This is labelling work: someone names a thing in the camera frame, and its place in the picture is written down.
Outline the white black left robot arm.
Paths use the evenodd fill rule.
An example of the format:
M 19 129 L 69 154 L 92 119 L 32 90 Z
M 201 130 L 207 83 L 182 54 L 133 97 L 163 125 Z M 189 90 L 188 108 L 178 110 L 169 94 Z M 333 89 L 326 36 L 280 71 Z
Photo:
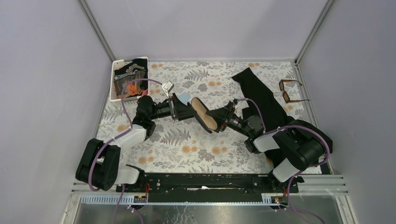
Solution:
M 155 120 L 172 117 L 182 121 L 193 118 L 190 95 L 172 94 L 156 103 L 148 96 L 137 100 L 136 115 L 130 127 L 107 142 L 93 138 L 88 141 L 76 170 L 75 178 L 87 183 L 92 191 L 109 190 L 114 185 L 127 185 L 132 191 L 144 188 L 144 171 L 136 166 L 120 164 L 121 154 L 147 140 L 156 128 Z

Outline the black glasses case tan lining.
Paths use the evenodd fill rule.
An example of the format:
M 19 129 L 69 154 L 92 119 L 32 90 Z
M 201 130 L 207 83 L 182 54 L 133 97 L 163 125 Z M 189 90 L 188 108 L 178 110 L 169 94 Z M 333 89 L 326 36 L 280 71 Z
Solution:
M 218 133 L 218 124 L 215 119 L 206 114 L 208 108 L 206 105 L 197 97 L 191 100 L 191 108 L 195 110 L 195 119 L 208 133 L 216 132 Z

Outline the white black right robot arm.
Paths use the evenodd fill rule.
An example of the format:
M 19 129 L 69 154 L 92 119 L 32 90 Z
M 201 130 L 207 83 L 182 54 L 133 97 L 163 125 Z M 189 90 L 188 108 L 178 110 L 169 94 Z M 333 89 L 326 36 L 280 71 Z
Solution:
M 321 156 L 332 153 L 333 140 L 308 122 L 294 120 L 267 132 L 260 116 L 243 119 L 236 115 L 235 107 L 236 102 L 230 101 L 219 109 L 205 108 L 197 112 L 198 120 L 208 132 L 219 133 L 228 127 L 247 136 L 244 143 L 251 153 L 280 152 L 280 163 L 274 165 L 268 179 L 269 189 L 274 192 L 284 189 L 293 175 L 317 164 Z

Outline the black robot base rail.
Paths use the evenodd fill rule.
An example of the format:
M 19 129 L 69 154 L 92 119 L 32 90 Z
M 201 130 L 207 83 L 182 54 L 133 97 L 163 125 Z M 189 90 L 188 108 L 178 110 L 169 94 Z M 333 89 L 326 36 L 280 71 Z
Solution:
M 205 194 L 224 196 L 274 193 L 283 196 L 297 193 L 302 178 L 279 182 L 272 174 L 199 174 L 199 173 L 145 173 L 135 184 L 126 184 L 126 193 L 152 194 Z

